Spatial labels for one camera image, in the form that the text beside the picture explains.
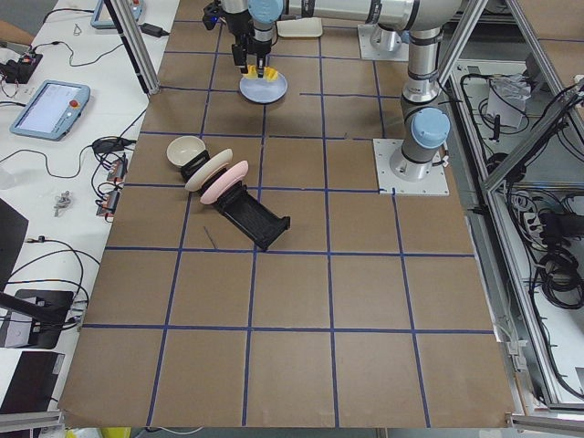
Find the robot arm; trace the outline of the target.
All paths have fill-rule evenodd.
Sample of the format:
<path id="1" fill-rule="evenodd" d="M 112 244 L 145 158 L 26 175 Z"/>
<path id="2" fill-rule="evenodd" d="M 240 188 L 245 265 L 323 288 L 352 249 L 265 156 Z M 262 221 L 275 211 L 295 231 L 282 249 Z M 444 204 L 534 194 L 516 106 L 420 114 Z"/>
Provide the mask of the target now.
<path id="1" fill-rule="evenodd" d="M 229 32 L 234 64 L 244 78 L 276 80 L 269 68 L 276 21 L 286 14 L 362 21 L 410 35 L 408 78 L 401 93 L 402 106 L 419 109 L 404 117 L 406 138 L 390 158 L 398 178 L 417 183 L 428 176 L 433 157 L 445 143 L 451 128 L 447 116 L 428 109 L 439 95 L 438 56 L 442 28 L 457 12 L 459 1 L 217 1 L 215 7 Z"/>

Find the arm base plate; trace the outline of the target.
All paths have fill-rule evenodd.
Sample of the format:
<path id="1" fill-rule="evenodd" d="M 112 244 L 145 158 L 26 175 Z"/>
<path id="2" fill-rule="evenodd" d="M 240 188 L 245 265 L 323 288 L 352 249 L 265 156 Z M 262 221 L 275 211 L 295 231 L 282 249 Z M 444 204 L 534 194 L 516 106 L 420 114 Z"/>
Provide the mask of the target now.
<path id="1" fill-rule="evenodd" d="M 375 167 L 380 194 L 401 196 L 448 196 L 450 194 L 441 157 L 414 163 L 402 154 L 401 139 L 374 139 Z"/>
<path id="2" fill-rule="evenodd" d="M 366 60 L 406 62 L 409 59 L 410 35 L 378 25 L 358 25 L 360 57 Z"/>

